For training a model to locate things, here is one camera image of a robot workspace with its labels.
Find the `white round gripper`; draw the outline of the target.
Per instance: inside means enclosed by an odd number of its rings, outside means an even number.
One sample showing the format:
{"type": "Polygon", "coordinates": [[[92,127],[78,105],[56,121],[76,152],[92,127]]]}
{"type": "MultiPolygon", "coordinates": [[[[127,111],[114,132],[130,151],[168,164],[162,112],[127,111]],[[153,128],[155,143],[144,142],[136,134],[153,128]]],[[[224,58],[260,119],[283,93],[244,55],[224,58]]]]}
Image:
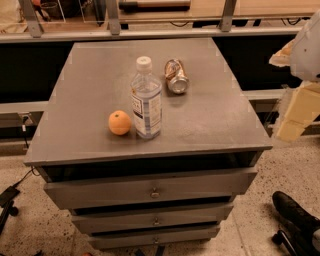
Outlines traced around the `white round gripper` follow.
{"type": "Polygon", "coordinates": [[[285,142],[298,139],[320,115],[320,10],[291,40],[271,56],[269,63],[277,67],[290,65],[291,74],[301,80],[280,101],[275,136],[285,142]]]}

